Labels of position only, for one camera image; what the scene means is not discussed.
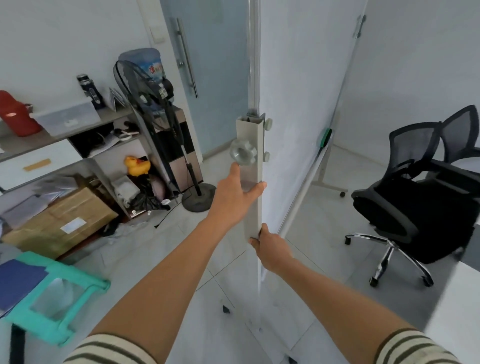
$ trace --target stand fan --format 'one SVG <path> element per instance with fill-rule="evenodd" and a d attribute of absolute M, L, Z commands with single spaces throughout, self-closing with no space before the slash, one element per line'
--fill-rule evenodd
<path fill-rule="evenodd" d="M 199 184 L 192 164 L 187 159 L 183 133 L 172 103 L 169 101 L 173 97 L 173 86 L 170 81 L 163 78 L 162 82 L 158 84 L 138 65 L 130 61 L 117 61 L 113 73 L 120 89 L 128 97 L 128 101 L 152 129 L 155 125 L 155 118 L 158 117 L 156 114 L 161 110 L 165 111 L 170 131 L 180 145 L 193 181 L 193 187 L 187 190 L 188 193 L 185 191 L 182 196 L 183 207 L 191 212 L 208 210 L 212 205 L 216 187 L 208 183 Z"/>

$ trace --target red container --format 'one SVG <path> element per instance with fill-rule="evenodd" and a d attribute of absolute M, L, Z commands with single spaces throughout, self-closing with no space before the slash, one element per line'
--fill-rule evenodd
<path fill-rule="evenodd" d="M 0 90 L 0 117 L 18 136 L 29 136 L 42 130 L 28 115 L 26 106 L 3 90 Z"/>

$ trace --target yellow rubber duck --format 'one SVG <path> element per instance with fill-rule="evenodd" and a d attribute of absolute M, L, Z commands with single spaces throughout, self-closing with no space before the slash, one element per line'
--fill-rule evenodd
<path fill-rule="evenodd" d="M 123 164 L 127 166 L 128 174 L 133 177 L 147 174 L 151 167 L 149 160 L 141 160 L 132 156 L 126 156 Z"/>

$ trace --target black bottle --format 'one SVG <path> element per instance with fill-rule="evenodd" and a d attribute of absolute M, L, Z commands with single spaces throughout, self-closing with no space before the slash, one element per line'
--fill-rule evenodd
<path fill-rule="evenodd" d="M 95 107 L 95 110 L 103 109 L 105 107 L 105 102 L 103 102 L 103 97 L 100 95 L 98 90 L 95 87 L 93 81 L 85 73 L 79 74 L 77 76 L 78 83 L 85 93 L 85 96 L 92 98 L 92 104 Z"/>

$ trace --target plastic stool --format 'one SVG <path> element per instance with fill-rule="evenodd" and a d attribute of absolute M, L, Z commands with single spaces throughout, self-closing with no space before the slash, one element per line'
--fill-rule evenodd
<path fill-rule="evenodd" d="M 5 319 L 50 344 L 59 346 L 67 344 L 75 334 L 68 328 L 68 325 L 94 292 L 105 293 L 108 291 L 110 282 L 32 252 L 23 253 L 16 260 L 30 266 L 45 267 L 48 275 L 10 311 Z M 31 310 L 37 298 L 57 278 L 76 284 L 85 290 L 78 300 L 69 307 L 65 316 L 58 321 Z"/>

